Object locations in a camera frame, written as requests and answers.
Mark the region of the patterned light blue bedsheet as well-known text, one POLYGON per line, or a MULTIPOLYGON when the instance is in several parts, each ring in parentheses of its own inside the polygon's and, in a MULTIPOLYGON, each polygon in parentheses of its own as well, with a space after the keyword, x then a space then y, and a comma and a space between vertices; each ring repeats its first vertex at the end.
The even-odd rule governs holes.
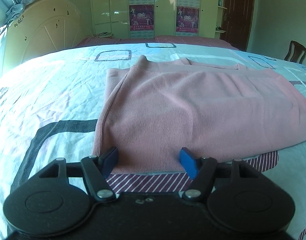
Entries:
MULTIPOLYGON (((109 68, 126 69, 141 55, 150 61, 195 62, 272 69, 306 97, 306 66, 234 49, 172 43, 102 45, 63 50, 29 60, 0 78, 0 239, 8 235, 3 202, 11 189, 57 157, 70 163, 92 153, 109 68)), ((288 228, 306 239, 306 142, 246 159, 296 203, 288 228)), ((184 173, 112 175, 116 193, 184 191, 184 173)))

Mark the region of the purple poster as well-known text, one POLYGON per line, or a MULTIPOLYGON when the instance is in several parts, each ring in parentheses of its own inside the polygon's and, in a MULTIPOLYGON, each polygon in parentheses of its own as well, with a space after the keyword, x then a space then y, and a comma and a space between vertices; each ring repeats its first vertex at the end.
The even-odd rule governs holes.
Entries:
POLYGON ((199 30, 199 8, 177 7, 176 32, 197 34, 199 30))
POLYGON ((130 31, 154 30, 154 6, 135 4, 129 6, 130 31))

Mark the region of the lower right purple poster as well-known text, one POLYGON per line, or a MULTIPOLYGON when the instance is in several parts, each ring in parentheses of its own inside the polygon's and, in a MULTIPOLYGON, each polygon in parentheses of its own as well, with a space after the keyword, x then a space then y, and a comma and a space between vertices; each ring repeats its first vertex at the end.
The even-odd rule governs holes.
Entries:
POLYGON ((197 34, 199 30, 199 8, 177 7, 176 32, 197 34))

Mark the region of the pink sweatshirt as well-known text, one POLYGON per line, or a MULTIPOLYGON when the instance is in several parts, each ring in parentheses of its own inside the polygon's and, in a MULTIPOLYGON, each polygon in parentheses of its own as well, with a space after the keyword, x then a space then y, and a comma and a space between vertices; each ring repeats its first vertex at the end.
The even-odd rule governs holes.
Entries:
POLYGON ((306 141, 306 98, 271 69, 181 58, 106 74, 93 154, 119 151, 117 174, 181 172, 181 148, 219 162, 306 141))

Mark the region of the pink plaid bed cover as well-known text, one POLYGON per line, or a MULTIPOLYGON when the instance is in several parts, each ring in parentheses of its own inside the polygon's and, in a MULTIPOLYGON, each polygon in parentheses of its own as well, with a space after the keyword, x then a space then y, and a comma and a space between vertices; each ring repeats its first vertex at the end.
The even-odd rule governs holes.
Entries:
POLYGON ((100 46, 100 45, 111 45, 111 44, 131 44, 131 43, 174 43, 174 44, 188 44, 197 45, 205 47, 219 47, 226 49, 238 50, 230 43, 207 37, 198 36, 170 36, 170 35, 160 35, 154 38, 104 38, 104 37, 88 37, 83 39, 75 47, 90 47, 90 46, 100 46))

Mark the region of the stack of papers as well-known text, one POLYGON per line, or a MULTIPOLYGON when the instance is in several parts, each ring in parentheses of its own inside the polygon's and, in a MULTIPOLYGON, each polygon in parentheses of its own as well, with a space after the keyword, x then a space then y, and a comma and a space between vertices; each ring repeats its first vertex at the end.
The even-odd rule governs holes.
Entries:
POLYGON ((111 32, 102 32, 99 34, 94 34, 93 37, 94 38, 114 38, 114 35, 111 32))

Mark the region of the corner shelf unit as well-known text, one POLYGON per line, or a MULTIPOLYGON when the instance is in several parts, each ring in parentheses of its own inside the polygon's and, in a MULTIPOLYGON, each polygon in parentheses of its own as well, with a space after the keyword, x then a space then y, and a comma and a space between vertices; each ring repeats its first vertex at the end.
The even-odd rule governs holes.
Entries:
POLYGON ((225 0, 218 0, 218 13, 215 26, 215 38, 217 39, 220 38, 221 34, 226 32, 223 27, 224 14, 226 10, 225 0))

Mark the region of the lower left purple poster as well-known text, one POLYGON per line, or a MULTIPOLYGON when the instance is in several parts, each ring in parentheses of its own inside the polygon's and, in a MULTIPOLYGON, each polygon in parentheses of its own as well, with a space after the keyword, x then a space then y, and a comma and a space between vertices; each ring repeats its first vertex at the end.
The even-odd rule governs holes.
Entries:
POLYGON ((135 4, 129 6, 130 31, 154 30, 154 6, 135 4))

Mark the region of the cream wooden headboard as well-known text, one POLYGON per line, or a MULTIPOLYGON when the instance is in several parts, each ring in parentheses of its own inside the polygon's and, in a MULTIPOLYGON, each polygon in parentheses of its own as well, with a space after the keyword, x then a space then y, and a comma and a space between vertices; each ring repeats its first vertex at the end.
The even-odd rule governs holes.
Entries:
POLYGON ((68 0, 40 0, 8 27, 3 68, 71 49, 85 37, 80 10, 68 0))

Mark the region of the dark brown wooden door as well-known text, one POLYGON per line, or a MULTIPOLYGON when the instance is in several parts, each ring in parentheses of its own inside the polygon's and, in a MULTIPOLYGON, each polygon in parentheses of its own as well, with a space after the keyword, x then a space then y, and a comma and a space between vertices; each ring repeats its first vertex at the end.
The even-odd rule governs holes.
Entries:
POLYGON ((224 0, 220 38, 246 51, 251 32, 254 0, 224 0))

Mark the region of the cream glossy wardrobe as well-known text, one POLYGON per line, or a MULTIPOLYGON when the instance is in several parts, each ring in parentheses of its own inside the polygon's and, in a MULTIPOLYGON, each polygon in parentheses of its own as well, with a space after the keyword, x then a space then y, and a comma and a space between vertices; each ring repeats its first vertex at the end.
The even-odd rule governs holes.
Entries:
POLYGON ((218 38, 224 0, 91 0, 93 31, 116 38, 218 38))

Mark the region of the dark wooden chair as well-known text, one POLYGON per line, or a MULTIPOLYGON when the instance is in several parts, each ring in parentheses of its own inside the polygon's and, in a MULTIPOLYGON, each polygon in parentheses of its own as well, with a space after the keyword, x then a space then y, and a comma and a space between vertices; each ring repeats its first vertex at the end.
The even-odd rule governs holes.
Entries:
POLYGON ((297 41, 290 41, 289 50, 285 56, 285 61, 302 64, 306 56, 306 48, 297 41))

